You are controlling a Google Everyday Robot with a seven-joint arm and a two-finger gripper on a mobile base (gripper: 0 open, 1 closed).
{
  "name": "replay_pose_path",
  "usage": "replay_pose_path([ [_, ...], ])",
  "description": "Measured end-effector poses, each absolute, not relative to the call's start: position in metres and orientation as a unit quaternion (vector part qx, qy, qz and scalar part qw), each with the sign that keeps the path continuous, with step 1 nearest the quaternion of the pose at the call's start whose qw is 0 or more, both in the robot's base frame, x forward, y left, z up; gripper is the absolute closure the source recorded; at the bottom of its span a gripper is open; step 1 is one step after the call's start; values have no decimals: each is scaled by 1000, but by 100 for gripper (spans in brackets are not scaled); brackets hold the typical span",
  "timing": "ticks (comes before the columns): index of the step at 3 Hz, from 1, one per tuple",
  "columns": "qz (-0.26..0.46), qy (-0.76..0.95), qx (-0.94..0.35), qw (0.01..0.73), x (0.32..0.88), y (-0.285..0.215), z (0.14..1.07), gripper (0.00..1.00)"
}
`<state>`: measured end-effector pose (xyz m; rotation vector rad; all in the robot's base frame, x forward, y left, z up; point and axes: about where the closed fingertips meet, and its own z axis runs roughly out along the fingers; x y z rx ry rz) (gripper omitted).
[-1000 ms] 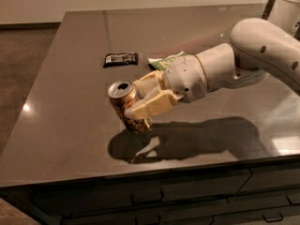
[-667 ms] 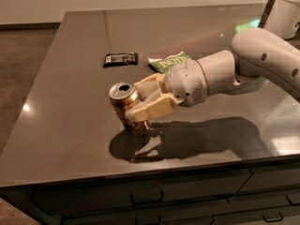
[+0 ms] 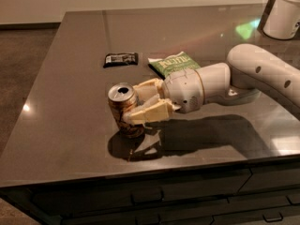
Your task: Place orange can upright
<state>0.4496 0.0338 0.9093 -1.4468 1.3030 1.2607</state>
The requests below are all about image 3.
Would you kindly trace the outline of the white robot base cylinder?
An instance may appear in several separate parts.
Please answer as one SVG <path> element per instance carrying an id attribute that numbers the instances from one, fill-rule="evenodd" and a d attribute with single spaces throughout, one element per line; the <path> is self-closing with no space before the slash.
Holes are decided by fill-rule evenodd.
<path id="1" fill-rule="evenodd" d="M 275 0 L 263 28 L 264 33 L 276 39 L 291 39 L 300 24 L 300 0 Z"/>

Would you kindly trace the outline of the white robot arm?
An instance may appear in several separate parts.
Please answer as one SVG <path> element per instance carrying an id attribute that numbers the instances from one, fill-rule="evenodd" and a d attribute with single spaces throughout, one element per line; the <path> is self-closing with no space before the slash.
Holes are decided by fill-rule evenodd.
<path id="1" fill-rule="evenodd" d="M 122 115 L 131 125 L 167 120 L 173 113 L 191 113 L 210 103 L 249 103 L 261 92 L 294 117 L 300 115 L 300 70 L 251 44 L 233 47 L 225 63 L 175 71 L 134 90 L 142 104 Z"/>

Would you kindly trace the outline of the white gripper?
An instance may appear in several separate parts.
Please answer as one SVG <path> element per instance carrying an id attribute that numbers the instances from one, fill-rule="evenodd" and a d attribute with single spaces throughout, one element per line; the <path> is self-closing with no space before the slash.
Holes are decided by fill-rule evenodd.
<path id="1" fill-rule="evenodd" d="M 203 105 L 203 85 L 193 69 L 175 71 L 164 81 L 155 78 L 133 88 L 140 106 L 122 116 L 127 124 L 133 126 L 168 120 L 175 111 L 195 112 Z"/>

